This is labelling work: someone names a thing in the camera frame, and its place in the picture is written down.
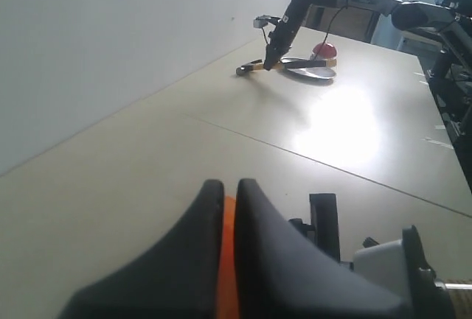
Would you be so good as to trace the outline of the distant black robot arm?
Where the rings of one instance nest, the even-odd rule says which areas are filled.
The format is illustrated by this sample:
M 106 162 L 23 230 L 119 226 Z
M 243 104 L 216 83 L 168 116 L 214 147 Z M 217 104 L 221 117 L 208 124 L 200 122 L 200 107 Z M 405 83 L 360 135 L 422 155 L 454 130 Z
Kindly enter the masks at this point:
M 471 92 L 453 66 L 471 69 L 471 0 L 443 5 L 402 0 L 291 0 L 282 17 L 258 16 L 265 57 L 238 76 L 279 69 L 305 75 L 336 64 L 318 44 L 307 60 L 288 56 L 311 7 L 358 8 L 390 18 L 401 32 L 441 45 L 427 74 L 443 127 L 471 169 Z M 168 233 L 139 258 L 78 291 L 62 318 L 469 318 L 471 283 L 443 281 L 428 263 L 418 230 L 400 239 L 366 238 L 351 261 L 340 257 L 334 194 L 311 194 L 310 222 L 285 220 L 257 181 L 242 179 L 235 198 L 219 180 L 203 183 Z

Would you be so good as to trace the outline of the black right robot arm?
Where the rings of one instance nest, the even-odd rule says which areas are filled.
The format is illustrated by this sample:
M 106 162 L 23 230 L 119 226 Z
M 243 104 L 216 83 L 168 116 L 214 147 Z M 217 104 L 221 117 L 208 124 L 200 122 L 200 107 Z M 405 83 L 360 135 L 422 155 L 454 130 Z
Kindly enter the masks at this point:
M 310 222 L 289 220 L 303 236 L 340 265 L 401 297 L 415 318 L 470 318 L 471 281 L 443 281 L 428 263 L 423 243 L 413 225 L 401 238 L 380 243 L 372 237 L 362 242 L 353 260 L 341 260 L 339 219 L 335 194 L 309 195 Z

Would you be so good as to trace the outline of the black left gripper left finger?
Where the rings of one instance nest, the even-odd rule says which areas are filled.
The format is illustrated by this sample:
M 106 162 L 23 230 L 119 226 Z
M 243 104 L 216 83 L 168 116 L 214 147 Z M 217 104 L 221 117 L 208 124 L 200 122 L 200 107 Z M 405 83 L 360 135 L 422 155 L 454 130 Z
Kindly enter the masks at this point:
M 155 245 L 77 291 L 61 318 L 214 318 L 224 187 L 206 180 L 190 207 Z

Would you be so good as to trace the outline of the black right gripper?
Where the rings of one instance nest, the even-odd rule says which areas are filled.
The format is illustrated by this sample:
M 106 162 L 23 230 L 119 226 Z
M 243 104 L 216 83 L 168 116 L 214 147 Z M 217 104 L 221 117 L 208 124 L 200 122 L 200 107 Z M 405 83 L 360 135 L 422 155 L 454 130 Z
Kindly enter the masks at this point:
M 309 194 L 309 203 L 310 222 L 304 223 L 300 218 L 293 218 L 289 220 L 289 223 L 330 258 L 352 270 L 352 262 L 341 260 L 336 195 L 333 193 Z

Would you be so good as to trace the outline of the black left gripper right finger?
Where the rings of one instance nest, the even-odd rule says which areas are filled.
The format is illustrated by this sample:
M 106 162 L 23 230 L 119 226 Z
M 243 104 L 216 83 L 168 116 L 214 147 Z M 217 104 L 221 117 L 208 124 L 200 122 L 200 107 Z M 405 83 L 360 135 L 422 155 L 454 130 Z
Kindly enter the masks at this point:
M 235 274 L 242 318 L 404 318 L 399 296 L 303 237 L 254 179 L 237 186 Z

